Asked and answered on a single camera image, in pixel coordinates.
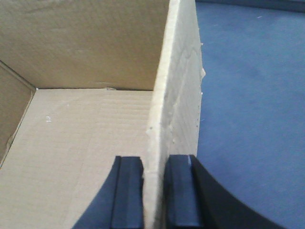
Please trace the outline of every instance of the black rubber pad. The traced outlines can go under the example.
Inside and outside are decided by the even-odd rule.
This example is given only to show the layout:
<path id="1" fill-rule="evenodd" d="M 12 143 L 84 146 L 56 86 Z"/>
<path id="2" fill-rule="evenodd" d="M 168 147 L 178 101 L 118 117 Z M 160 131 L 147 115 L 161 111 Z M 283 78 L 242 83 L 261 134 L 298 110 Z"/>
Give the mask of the black rubber pad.
<path id="1" fill-rule="evenodd" d="M 167 229 L 203 229 L 187 155 L 171 155 L 164 175 Z"/>
<path id="2" fill-rule="evenodd" d="M 142 229 L 142 174 L 139 157 L 122 157 L 111 229 Z"/>
<path id="3" fill-rule="evenodd" d="M 142 229 L 142 174 L 139 157 L 116 156 L 103 186 L 73 229 Z"/>

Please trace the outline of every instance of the cardboard box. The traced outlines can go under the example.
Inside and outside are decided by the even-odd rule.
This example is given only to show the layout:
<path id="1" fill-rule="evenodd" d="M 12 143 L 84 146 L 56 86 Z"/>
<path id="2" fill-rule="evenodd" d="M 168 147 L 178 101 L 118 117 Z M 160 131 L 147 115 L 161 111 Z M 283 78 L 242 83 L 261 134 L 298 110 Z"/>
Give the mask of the cardboard box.
<path id="1" fill-rule="evenodd" d="M 195 2 L 1 0 L 0 25 L 0 228 L 71 228 L 115 155 L 159 228 L 165 161 L 197 152 Z"/>

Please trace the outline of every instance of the blue felt surface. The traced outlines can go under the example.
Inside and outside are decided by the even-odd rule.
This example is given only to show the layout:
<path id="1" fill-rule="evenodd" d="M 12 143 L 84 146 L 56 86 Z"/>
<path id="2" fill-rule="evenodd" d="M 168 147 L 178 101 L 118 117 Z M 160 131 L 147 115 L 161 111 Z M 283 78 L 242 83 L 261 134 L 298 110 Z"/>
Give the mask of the blue felt surface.
<path id="1" fill-rule="evenodd" d="M 203 45 L 198 159 L 233 195 L 305 225 L 305 14 L 197 3 Z"/>

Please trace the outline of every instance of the black curved object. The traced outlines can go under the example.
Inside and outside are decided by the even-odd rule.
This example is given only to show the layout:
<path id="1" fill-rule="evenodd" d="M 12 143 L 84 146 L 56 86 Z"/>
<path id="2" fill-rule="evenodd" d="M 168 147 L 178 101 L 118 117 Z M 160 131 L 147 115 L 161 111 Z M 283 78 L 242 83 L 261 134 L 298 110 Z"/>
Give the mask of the black curved object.
<path id="1" fill-rule="evenodd" d="M 197 0 L 209 3 L 230 4 L 273 10 L 305 12 L 305 0 Z"/>
<path id="2" fill-rule="evenodd" d="M 232 196 L 196 157 L 189 157 L 206 229 L 284 229 Z"/>
<path id="3" fill-rule="evenodd" d="M 116 156 L 103 186 L 73 229 L 143 229 L 139 157 Z"/>

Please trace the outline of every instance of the cardboard wall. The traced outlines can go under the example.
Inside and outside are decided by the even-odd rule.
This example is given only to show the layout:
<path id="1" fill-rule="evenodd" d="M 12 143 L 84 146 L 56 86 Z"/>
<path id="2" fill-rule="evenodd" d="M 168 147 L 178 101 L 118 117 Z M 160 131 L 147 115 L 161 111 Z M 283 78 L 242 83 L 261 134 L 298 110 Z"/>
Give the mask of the cardboard wall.
<path id="1" fill-rule="evenodd" d="M 1 0 L 0 60 L 38 88 L 152 90 L 168 0 Z"/>
<path id="2" fill-rule="evenodd" d="M 34 88 L 0 62 L 0 166 L 33 94 Z"/>
<path id="3" fill-rule="evenodd" d="M 159 228 L 169 154 L 197 153 L 204 76 L 195 2 L 171 0 L 152 97 L 144 182 L 145 228 Z"/>

